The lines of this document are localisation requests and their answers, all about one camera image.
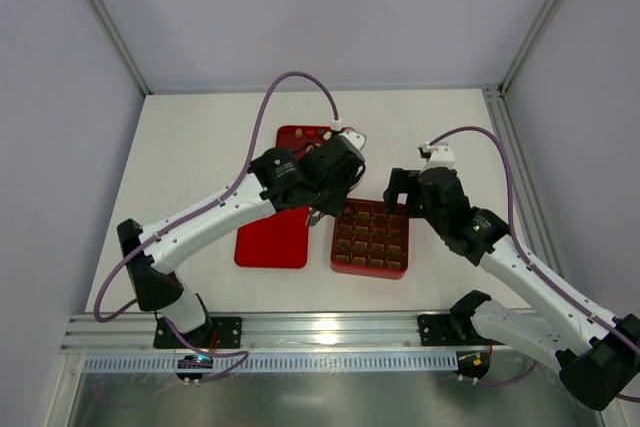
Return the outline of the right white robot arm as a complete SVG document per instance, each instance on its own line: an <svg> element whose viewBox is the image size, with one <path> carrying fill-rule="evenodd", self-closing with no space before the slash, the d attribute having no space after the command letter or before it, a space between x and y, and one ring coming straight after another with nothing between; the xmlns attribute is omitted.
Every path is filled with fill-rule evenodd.
<svg viewBox="0 0 640 427"><path fill-rule="evenodd" d="M453 306L485 339L519 350L559 375L569 393L602 411L639 373L639 319L618 317L589 300L531 252L487 209L471 206L455 170L394 168L383 194L388 213L399 195L407 217L425 220L454 254L499 279L540 316L531 322L487 294Z"/></svg>

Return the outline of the metal tweezers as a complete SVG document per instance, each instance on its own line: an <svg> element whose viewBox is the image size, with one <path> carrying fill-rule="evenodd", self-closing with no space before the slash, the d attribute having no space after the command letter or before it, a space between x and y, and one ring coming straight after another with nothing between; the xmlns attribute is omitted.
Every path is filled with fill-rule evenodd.
<svg viewBox="0 0 640 427"><path fill-rule="evenodd" d="M309 227L314 227L318 224L318 222L322 219L323 214L320 212L317 212L315 210L312 210L309 212L309 216L307 218L307 225Z"/></svg>

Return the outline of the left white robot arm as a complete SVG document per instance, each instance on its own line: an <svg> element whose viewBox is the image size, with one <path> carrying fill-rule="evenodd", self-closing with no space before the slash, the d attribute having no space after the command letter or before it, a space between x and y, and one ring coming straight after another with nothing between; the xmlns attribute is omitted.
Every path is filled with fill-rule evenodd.
<svg viewBox="0 0 640 427"><path fill-rule="evenodd" d="M209 313L178 268L227 234L286 210L308 208L309 226L339 216L365 172L365 144L364 134L343 130L302 156L270 148L241 180L183 212L146 226L122 222L117 234L139 309L160 314L163 331L178 341L204 340L213 329Z"/></svg>

